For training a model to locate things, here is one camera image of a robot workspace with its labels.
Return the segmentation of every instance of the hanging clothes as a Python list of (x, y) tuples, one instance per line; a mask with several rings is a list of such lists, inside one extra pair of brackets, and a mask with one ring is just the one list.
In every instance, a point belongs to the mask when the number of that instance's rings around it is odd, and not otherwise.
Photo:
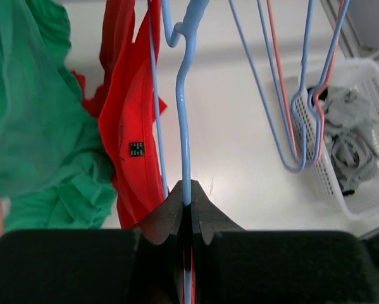
[(0, 197), (6, 230), (99, 227), (114, 168), (64, 65), (70, 21), (51, 0), (0, 0)]
[[(107, 0), (100, 61), (104, 82), (84, 106), (99, 116), (99, 129), (111, 157), (118, 192), (118, 214), (123, 228), (130, 228), (159, 206), (163, 198), (156, 145), (149, 42), (149, 13), (133, 41), (134, 0)], [(154, 47), (160, 44), (160, 0), (151, 1)], [(159, 100), (160, 111), (166, 105)]]

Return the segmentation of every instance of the black holder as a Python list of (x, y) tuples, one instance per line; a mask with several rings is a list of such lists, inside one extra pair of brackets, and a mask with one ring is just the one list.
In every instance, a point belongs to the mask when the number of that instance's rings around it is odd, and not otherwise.
[(178, 182), (132, 230), (5, 234), (0, 304), (183, 303), (184, 255), (194, 303), (379, 303), (378, 272), (350, 234), (247, 232), (192, 181), (190, 206)]

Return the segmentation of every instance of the pink hanger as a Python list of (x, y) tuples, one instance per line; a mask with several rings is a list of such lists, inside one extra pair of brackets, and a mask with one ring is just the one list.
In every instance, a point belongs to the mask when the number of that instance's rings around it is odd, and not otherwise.
[[(294, 135), (294, 131), (293, 131), (292, 119), (291, 119), (290, 110), (289, 110), (289, 101), (288, 101), (288, 97), (287, 97), (285, 80), (284, 80), (284, 77), (283, 77), (282, 63), (280, 61), (280, 53), (279, 53), (278, 42), (277, 42), (277, 39), (276, 39), (275, 21), (274, 21), (274, 17), (273, 17), (273, 10), (272, 10), (271, 1), (270, 0), (266, 0), (266, 4), (267, 4), (267, 7), (268, 7), (268, 15), (269, 15), (269, 18), (270, 18), (270, 27), (271, 27), (271, 34), (272, 34), (272, 41), (273, 41), (273, 49), (274, 49), (274, 52), (275, 52), (276, 66), (278, 68), (278, 76), (279, 76), (280, 87), (281, 87), (281, 91), (282, 91), (283, 103), (284, 103), (285, 110), (286, 110), (287, 123), (288, 123), (288, 126), (289, 126), (290, 136), (292, 138), (293, 149), (294, 149), (295, 155), (297, 155), (297, 149), (296, 149), (296, 144), (295, 144), (295, 135)], [(339, 12), (338, 12), (338, 15), (337, 15), (337, 21), (336, 21), (336, 23), (339, 21), (340, 14), (341, 14), (343, 6), (344, 6), (344, 0), (340, 0)], [(323, 109), (322, 109), (322, 107), (320, 105), (320, 101), (319, 101), (318, 98), (319, 98), (319, 95), (327, 88), (327, 85), (328, 85), (328, 83), (330, 81), (330, 78), (331, 78), (331, 75), (332, 75), (332, 70), (334, 68), (335, 53), (336, 53), (336, 51), (334, 50), (333, 58), (331, 60), (330, 68), (328, 69), (328, 73), (326, 75), (325, 83), (323, 84), (322, 87), (320, 87), (320, 89), (313, 96), (314, 105), (316, 106), (317, 112), (318, 112), (318, 114), (319, 114), (319, 116), (321, 118), (320, 153), (319, 153), (318, 160), (317, 160), (316, 164), (320, 161), (321, 152), (323, 151), (323, 145), (322, 144), (323, 144), (324, 124), (325, 124), (324, 111), (323, 111)]]
[[(339, 6), (339, 13), (337, 15), (337, 20), (335, 23), (338, 23), (339, 22), (339, 18), (340, 18), (340, 15), (341, 15), (341, 11), (342, 11), (342, 7), (344, 6), (344, 0), (340, 0), (340, 6)], [(331, 76), (332, 76), (332, 73), (333, 73), (333, 68), (334, 68), (334, 63), (335, 63), (335, 54), (336, 54), (336, 50), (334, 49), (334, 53), (333, 53), (333, 58), (331, 59), (331, 63), (330, 63), (330, 68), (328, 69), (328, 73), (326, 75), (326, 79), (324, 81), (324, 84), (322, 87), (320, 87), (317, 92), (313, 95), (313, 101), (314, 101), (314, 105), (316, 106), (316, 109), (317, 111), (319, 112), (320, 116), (323, 115), (324, 117), (324, 112), (323, 112), (323, 109), (320, 105), (320, 101), (319, 101), (319, 96), (322, 92), (324, 92), (324, 90), (327, 88), (328, 86), (328, 83), (330, 82), (330, 79), (331, 79)], [(321, 143), (323, 143), (323, 137), (324, 137), (324, 123), (325, 123), (325, 120), (322, 119), (321, 120), (321, 134), (320, 134), (320, 137), (321, 137)], [(320, 161), (320, 158), (321, 158), (321, 152), (323, 151), (323, 145), (321, 144), (320, 145), (320, 153), (318, 155), (318, 159), (317, 159), (317, 162), (316, 164)]]

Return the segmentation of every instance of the black label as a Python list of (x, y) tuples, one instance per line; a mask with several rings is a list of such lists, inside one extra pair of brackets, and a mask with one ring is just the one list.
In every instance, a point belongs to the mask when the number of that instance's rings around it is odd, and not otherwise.
[(130, 156), (144, 156), (144, 142), (131, 142), (130, 143)]

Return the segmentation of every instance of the blue plastic hanger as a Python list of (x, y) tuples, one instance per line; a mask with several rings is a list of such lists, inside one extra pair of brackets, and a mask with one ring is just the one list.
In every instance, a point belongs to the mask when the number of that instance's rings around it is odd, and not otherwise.
[(154, 84), (154, 105), (155, 105), (155, 110), (156, 110), (158, 154), (159, 154), (159, 162), (161, 164), (161, 180), (163, 182), (163, 191), (164, 191), (164, 199), (165, 199), (168, 196), (168, 185), (166, 183), (163, 133), (161, 131), (161, 120), (159, 119), (158, 77), (157, 77), (156, 51), (154, 47), (154, 38), (152, 36), (152, 19), (151, 19), (150, 1), (151, 0), (147, 0), (147, 6), (149, 10), (151, 72), (152, 72), (152, 82)]
[[(182, 157), (182, 198), (185, 206), (189, 206), (192, 201), (192, 187), (190, 179), (190, 144), (189, 144), (189, 130), (188, 118), (185, 105), (185, 79), (194, 61), (196, 50), (196, 36), (199, 23), (203, 17), (204, 11), (209, 4), (209, 0), (190, 0), (185, 16), (182, 22), (175, 24), (172, 27), (171, 11), (169, 0), (161, 0), (161, 8), (163, 12), (164, 32), (167, 45), (171, 48), (177, 46), (181, 35), (185, 37), (185, 54), (183, 56), (182, 64), (178, 70), (177, 82), (175, 84), (175, 98), (177, 101), (178, 121), (180, 126), (180, 139), (181, 139), (181, 157)], [(166, 189), (166, 176), (165, 176), (165, 162), (163, 155), (163, 141), (161, 137), (161, 122), (159, 121), (159, 104), (158, 104), (158, 90), (155, 90), (157, 84), (156, 75), (156, 60), (154, 54), (154, 43), (151, 37), (151, 64), (152, 76), (154, 81), (154, 102), (156, 103), (156, 125), (158, 135), (158, 146), (161, 162), (161, 173), (163, 174), (163, 185), (165, 195), (168, 194)], [(192, 271), (185, 270), (185, 304), (192, 303)]]
[(342, 10), (343, 14), (340, 17), (340, 20), (339, 20), (339, 22), (338, 22), (338, 24), (336, 26), (335, 31), (334, 31), (332, 43), (330, 45), (330, 49), (328, 50), (328, 54), (327, 54), (327, 58), (326, 58), (326, 63), (325, 63), (325, 66), (323, 68), (323, 72), (321, 74), (321, 80), (320, 80), (319, 84), (316, 87), (314, 87), (314, 90), (312, 90), (309, 93), (309, 97), (308, 97), (309, 110), (311, 111), (311, 113), (313, 114), (313, 116), (314, 116), (314, 118), (316, 120), (316, 142), (315, 142), (315, 149), (314, 149), (313, 160), (310, 161), (310, 162), (307, 162), (306, 161), (307, 160), (306, 124), (304, 123), (303, 119), (299, 116), (299, 114), (297, 112), (296, 104), (297, 104), (297, 100), (298, 100), (299, 96), (305, 90), (305, 86), (306, 86), (306, 69), (307, 69), (307, 59), (308, 59), (308, 53), (309, 53), (309, 36), (310, 36), (310, 31), (311, 31), (311, 21), (312, 21), (313, 10), (314, 10), (314, 0), (309, 0), (309, 4), (308, 4), (308, 13), (307, 13), (307, 17), (306, 17), (306, 26), (305, 26), (304, 41), (303, 41), (302, 70), (301, 70), (300, 86), (299, 86), (299, 90), (294, 94), (294, 96), (293, 96), (293, 98), (291, 100), (291, 111), (292, 111), (292, 114), (293, 114), (295, 120), (297, 121), (297, 123), (299, 124), (299, 127), (302, 130), (302, 134), (301, 134), (302, 135), (302, 159), (301, 160), (297, 157), (297, 155), (294, 152), (295, 149), (294, 149), (293, 144), (292, 144), (292, 139), (291, 139), (291, 136), (290, 136), (290, 130), (289, 130), (289, 126), (287, 125), (287, 119), (286, 119), (286, 115), (285, 115), (285, 108), (284, 108), (284, 103), (283, 103), (282, 91), (281, 91), (280, 86), (278, 85), (278, 77), (276, 76), (275, 65), (273, 63), (273, 56), (274, 55), (273, 55), (272, 50), (270, 48), (270, 43), (269, 43), (269, 40), (268, 40), (268, 34), (267, 34), (267, 31), (266, 31), (266, 26), (265, 26), (265, 22), (264, 22), (263, 9), (262, 9), (262, 5), (261, 5), (261, 1), (257, 0), (259, 16), (260, 16), (260, 20), (261, 20), (262, 29), (263, 29), (264, 41), (265, 41), (265, 44), (266, 44), (266, 50), (268, 52), (268, 59), (269, 59), (269, 62), (270, 62), (270, 68), (271, 68), (271, 73), (272, 73), (273, 80), (274, 80), (276, 95), (277, 95), (278, 100), (280, 102), (280, 110), (281, 110), (283, 122), (284, 122), (284, 125), (285, 125), (285, 131), (286, 131), (286, 134), (287, 134), (288, 145), (289, 145), (290, 150), (292, 152), (292, 157), (293, 157), (294, 161), (298, 164), (298, 166), (296, 166), (296, 167), (291, 167), (285, 161), (284, 153), (282, 151), (282, 147), (281, 147), (280, 143), (278, 142), (278, 136), (276, 134), (275, 126), (273, 125), (273, 119), (271, 118), (268, 106), (266, 104), (265, 93), (264, 93), (262, 85), (260, 83), (259, 76), (258, 76), (258, 73), (257, 73), (256, 68), (254, 66), (251, 54), (250, 54), (250, 52), (248, 50), (248, 46), (247, 46), (247, 43), (246, 43), (245, 38), (244, 38), (244, 34), (243, 34), (241, 26), (240, 26), (240, 23), (239, 23), (239, 20), (238, 20), (238, 16), (237, 16), (237, 14), (235, 12), (235, 8), (234, 8), (234, 5), (233, 5), (233, 2), (232, 2), (232, 0), (229, 0), (230, 7), (232, 9), (233, 16), (234, 16), (234, 19), (235, 19), (235, 23), (237, 25), (237, 29), (239, 30), (239, 34), (240, 34), (240, 37), (241, 37), (241, 40), (242, 40), (242, 43), (243, 43), (243, 46), (244, 46), (244, 49), (245, 49), (245, 53), (246, 53), (246, 55), (248, 57), (248, 60), (249, 60), (252, 72), (254, 74), (254, 78), (256, 80), (256, 83), (257, 83), (257, 86), (258, 86), (258, 89), (259, 89), (259, 93), (260, 93), (261, 99), (263, 101), (265, 112), (266, 112), (266, 115), (268, 117), (268, 121), (270, 123), (270, 127), (271, 127), (271, 130), (272, 130), (272, 133), (273, 133), (273, 136), (274, 136), (274, 139), (275, 139), (275, 143), (276, 143), (276, 148), (277, 148), (277, 150), (278, 150), (278, 152), (280, 154), (280, 158), (281, 158), (281, 161), (282, 161), (284, 167), (288, 171), (293, 172), (293, 173), (299, 173), (299, 172), (303, 171), (306, 167), (313, 166), (316, 163), (316, 161), (318, 159), (318, 156), (320, 154), (320, 146), (321, 146), (321, 140), (320, 140), (321, 117), (318, 115), (317, 111), (313, 108), (313, 104), (311, 102), (311, 99), (313, 97), (313, 94), (323, 85), (325, 77), (326, 77), (326, 75), (328, 73), (328, 67), (330, 66), (330, 62), (331, 62), (331, 59), (332, 59), (332, 54), (334, 52), (335, 46), (337, 45), (337, 39), (338, 39), (338, 36), (340, 34), (340, 29), (341, 29), (341, 26), (342, 26), (342, 22), (344, 21), (344, 18), (345, 18), (345, 14), (346, 14), (347, 7), (348, 7), (348, 2), (346, 2), (344, 4), (343, 10)]
[[(249, 61), (249, 64), (250, 64), (250, 67), (251, 67), (251, 70), (252, 70), (252, 74), (254, 75), (254, 79), (255, 79), (256, 84), (258, 86), (259, 95), (261, 96), (261, 100), (263, 102), (264, 110), (265, 110), (266, 116), (268, 118), (268, 122), (270, 124), (270, 128), (271, 128), (274, 140), (275, 140), (276, 148), (277, 148), (277, 150), (279, 152), (279, 155), (280, 155), (280, 159), (281, 159), (281, 161), (283, 163), (283, 166), (288, 171), (293, 172), (293, 173), (299, 173), (299, 172), (301, 172), (305, 168), (305, 166), (306, 166), (306, 160), (307, 160), (307, 134), (306, 134), (306, 125), (305, 125), (303, 119), (301, 119), (300, 116), (297, 114), (297, 112), (294, 113), (295, 118), (298, 121), (298, 123), (300, 124), (300, 127), (302, 129), (302, 155), (303, 155), (303, 157), (302, 157), (301, 160), (299, 160), (297, 158), (297, 155), (294, 154), (294, 151), (291, 148), (291, 150), (292, 150), (292, 156), (294, 157), (294, 161), (297, 163), (297, 166), (293, 167), (293, 166), (291, 166), (291, 165), (289, 165), (287, 163), (287, 161), (285, 159), (285, 155), (284, 155), (284, 153), (282, 151), (282, 147), (281, 147), (281, 145), (279, 143), (278, 134), (276, 133), (276, 129), (275, 129), (275, 126), (274, 126), (274, 123), (273, 123), (273, 118), (271, 117), (271, 113), (270, 113), (269, 108), (268, 108), (266, 94), (265, 94), (265, 91), (264, 91), (263, 86), (261, 84), (261, 81), (259, 79), (259, 75), (258, 75), (258, 72), (256, 70), (254, 61), (252, 60), (252, 56), (251, 56), (251, 53), (249, 51), (247, 42), (245, 41), (244, 33), (242, 31), (242, 27), (241, 27), (241, 24), (239, 22), (239, 18), (237, 16), (237, 12), (235, 10), (234, 4), (233, 4), (233, 0), (228, 0), (228, 2), (230, 4), (230, 8), (231, 8), (232, 13), (233, 13), (233, 17), (234, 17), (235, 24), (237, 26), (237, 30), (239, 31), (239, 35), (240, 35), (240, 38), (241, 38), (241, 41), (242, 41), (242, 44), (243, 44), (243, 47), (244, 47), (245, 54), (246, 54), (246, 56), (248, 58), (248, 61)], [(265, 43), (267, 45), (267, 49), (270, 50), (270, 48), (268, 47), (269, 46), (269, 44), (268, 44), (268, 35), (266, 33), (266, 27), (265, 27), (264, 17), (262, 15), (262, 8), (261, 8), (260, 1), (257, 1), (257, 4), (258, 4), (258, 10), (260, 12), (261, 24), (263, 26), (263, 33), (264, 33)], [(311, 19), (312, 19), (312, 12), (313, 12), (313, 4), (314, 4), (314, 0), (309, 0), (308, 16), (307, 16), (307, 20), (306, 20), (306, 30), (305, 30), (304, 43), (303, 43), (304, 49), (303, 49), (303, 57), (302, 57), (302, 74), (306, 74), (306, 68), (307, 68), (307, 55), (308, 55), (309, 33), (310, 33), (310, 28), (311, 28)], [(275, 70), (273, 69), (272, 56), (269, 56), (269, 60), (270, 60), (270, 65), (271, 65), (271, 71), (272, 71), (273, 74), (275, 74)], [(276, 77), (275, 77), (275, 89), (276, 89), (276, 92), (277, 92), (278, 96), (281, 96), (280, 98), (282, 98), (282, 94), (280, 94), (280, 88), (278, 86), (278, 82), (277, 82), (277, 78)], [(282, 106), (281, 106), (281, 113), (282, 113), (283, 120), (285, 122), (286, 121), (285, 120), (286, 119), (285, 118), (285, 112), (284, 112), (284, 109), (283, 109)], [(285, 123), (285, 130), (286, 130), (286, 133), (287, 133), (289, 145), (290, 145), (290, 147), (292, 147), (292, 141), (291, 141), (291, 138), (290, 138), (290, 131), (289, 131), (289, 127), (288, 127), (287, 123)]]
[(185, 78), (189, 72), (190, 66), (194, 61), (197, 28), (199, 27), (199, 23), (208, 4), (209, 0), (190, 0), (182, 22), (176, 23), (173, 28), (171, 21), (170, 2), (169, 0), (161, 0), (164, 32), (168, 46), (171, 48), (177, 46), (181, 35), (185, 37), (186, 41), (185, 54), (178, 71), (177, 82), (175, 85), (175, 98), (177, 100), (178, 121), (181, 137), (182, 196), (185, 206), (189, 205), (192, 201), (190, 181), (189, 131), (187, 110), (185, 106)]
[[(346, 14), (347, 14), (349, 2), (350, 2), (350, 0), (344, 1), (344, 6), (342, 7), (342, 11), (340, 14), (339, 21), (335, 25), (333, 38), (331, 40), (330, 48), (327, 52), (327, 57), (326, 57), (326, 61), (325, 61), (324, 67), (323, 67), (323, 71), (321, 72), (320, 80), (319, 80), (318, 84), (312, 90), (310, 90), (308, 93), (308, 108), (309, 108), (310, 112), (314, 115), (314, 117), (316, 117), (316, 119), (317, 119), (317, 117), (319, 117), (319, 115), (318, 115), (317, 111), (314, 109), (313, 95), (320, 89), (320, 87), (323, 86), (324, 81), (326, 79), (326, 76), (328, 73), (328, 68), (330, 67), (331, 60), (333, 57), (333, 53), (335, 51), (335, 47), (337, 46), (337, 41), (338, 41), (340, 33), (341, 33), (342, 24), (345, 20)], [(296, 108), (296, 105), (292, 105), (292, 111), (295, 108)], [(321, 125), (319, 123), (317, 123), (316, 128), (317, 128), (317, 130), (321, 131)], [(314, 151), (313, 160), (307, 164), (307, 167), (313, 166), (317, 162), (319, 154), (320, 154), (320, 137), (316, 136), (316, 144), (315, 144), (315, 151)]]

